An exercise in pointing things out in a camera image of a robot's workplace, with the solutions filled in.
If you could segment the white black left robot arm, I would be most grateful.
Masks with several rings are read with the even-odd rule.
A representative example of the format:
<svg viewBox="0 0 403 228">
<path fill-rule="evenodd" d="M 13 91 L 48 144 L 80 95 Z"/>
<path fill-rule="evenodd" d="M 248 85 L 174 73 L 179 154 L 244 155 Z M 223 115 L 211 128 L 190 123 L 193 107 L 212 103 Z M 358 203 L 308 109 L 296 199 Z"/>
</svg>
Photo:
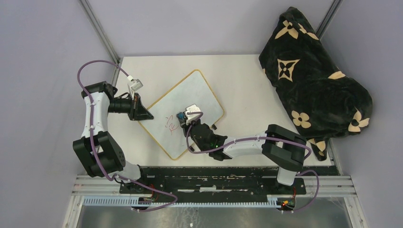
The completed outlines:
<svg viewBox="0 0 403 228">
<path fill-rule="evenodd" d="M 81 93 L 86 104 L 85 127 L 73 150 L 90 177 L 119 178 L 130 181 L 138 193 L 149 189 L 149 180 L 141 167 L 126 161 L 116 140 L 108 131 L 109 113 L 127 114 L 131 121 L 152 120 L 154 116 L 143 106 L 138 93 L 116 97 L 117 88 L 106 81 L 88 85 Z"/>
</svg>

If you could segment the blue eraser cloth pad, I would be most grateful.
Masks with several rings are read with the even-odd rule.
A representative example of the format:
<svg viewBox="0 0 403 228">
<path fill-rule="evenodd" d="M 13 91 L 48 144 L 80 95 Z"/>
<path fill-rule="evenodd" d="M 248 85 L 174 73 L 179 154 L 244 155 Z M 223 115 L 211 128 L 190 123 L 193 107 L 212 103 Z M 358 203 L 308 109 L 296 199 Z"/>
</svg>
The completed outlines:
<svg viewBox="0 0 403 228">
<path fill-rule="evenodd" d="M 178 113 L 177 115 L 176 115 L 176 117 L 178 118 L 178 119 L 185 119 L 185 114 L 183 113 L 183 112 L 181 112 L 181 113 Z"/>
</svg>

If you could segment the yellow framed whiteboard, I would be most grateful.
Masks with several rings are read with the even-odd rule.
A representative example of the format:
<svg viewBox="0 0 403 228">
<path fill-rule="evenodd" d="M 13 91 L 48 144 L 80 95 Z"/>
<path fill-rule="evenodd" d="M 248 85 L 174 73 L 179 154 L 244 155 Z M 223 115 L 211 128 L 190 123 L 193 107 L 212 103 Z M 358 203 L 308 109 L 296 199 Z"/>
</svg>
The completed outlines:
<svg viewBox="0 0 403 228">
<path fill-rule="evenodd" d="M 185 141 L 182 125 L 191 123 L 203 112 L 202 123 L 212 126 L 224 116 L 224 108 L 202 72 L 193 70 L 155 101 L 148 112 L 152 120 L 140 125 L 172 160 L 187 151 L 192 140 Z"/>
</svg>

